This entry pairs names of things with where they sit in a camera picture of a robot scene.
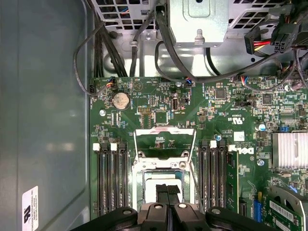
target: blue connector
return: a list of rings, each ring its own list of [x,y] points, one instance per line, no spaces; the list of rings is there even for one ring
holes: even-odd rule
[[[280,132],[289,132],[290,128],[289,127],[280,127],[279,131]]]
[[[262,222],[262,204],[258,200],[254,200],[254,220]]]

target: aluminum heatsink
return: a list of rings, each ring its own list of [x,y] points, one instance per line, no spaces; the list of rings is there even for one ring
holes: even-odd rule
[[[273,167],[294,169],[308,167],[308,133],[273,133]]]

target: integrated circuit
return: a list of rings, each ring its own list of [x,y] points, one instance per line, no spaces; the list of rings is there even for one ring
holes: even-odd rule
[[[226,90],[224,88],[217,88],[215,90],[215,98],[218,100],[226,99]]]
[[[166,124],[167,123],[166,112],[156,112],[155,113],[155,123],[156,124]]]
[[[271,105],[272,104],[272,94],[263,94],[262,95],[262,104],[263,105]]]

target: gray metal panel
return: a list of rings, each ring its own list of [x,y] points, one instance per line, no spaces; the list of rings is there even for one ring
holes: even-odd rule
[[[87,14],[80,0],[2,0],[0,14],[0,229],[22,230],[22,194],[38,186],[37,230],[69,230],[90,214],[88,101],[72,69]]]

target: ram slot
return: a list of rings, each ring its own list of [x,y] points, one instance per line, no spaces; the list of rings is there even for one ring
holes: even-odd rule
[[[225,145],[219,147],[218,162],[219,162],[219,196],[218,204],[216,206],[226,207],[226,149]]]
[[[199,162],[199,190],[201,201],[199,203],[203,204],[205,209],[207,208],[207,200],[206,200],[206,142],[203,141],[202,145],[199,145],[199,155],[198,155],[198,162]]]
[[[99,215],[102,216],[107,213],[107,182],[105,178],[106,172],[106,156],[108,155],[108,146],[106,143],[102,144],[100,154],[98,155],[98,198],[99,198]]]
[[[104,199],[104,178],[103,178],[103,155],[98,154],[97,155],[97,179],[98,179],[98,184],[97,184],[97,204],[98,204],[98,215],[102,216],[103,211],[106,207],[105,199]]]
[[[105,176],[106,176],[106,209],[107,213],[113,209],[113,195],[112,195],[112,156],[108,152],[105,155]]]
[[[128,206],[128,161],[127,161],[127,148],[125,143],[119,144],[119,154],[122,159],[122,206]]]
[[[120,157],[117,152],[112,151],[113,177],[114,177],[114,202],[115,208],[120,207]]]
[[[212,155],[211,151],[208,148],[206,150],[206,200],[207,200],[207,208],[212,206]]]
[[[217,148],[211,148],[211,177],[212,177],[212,206],[218,206],[218,192],[219,192],[219,162]]]

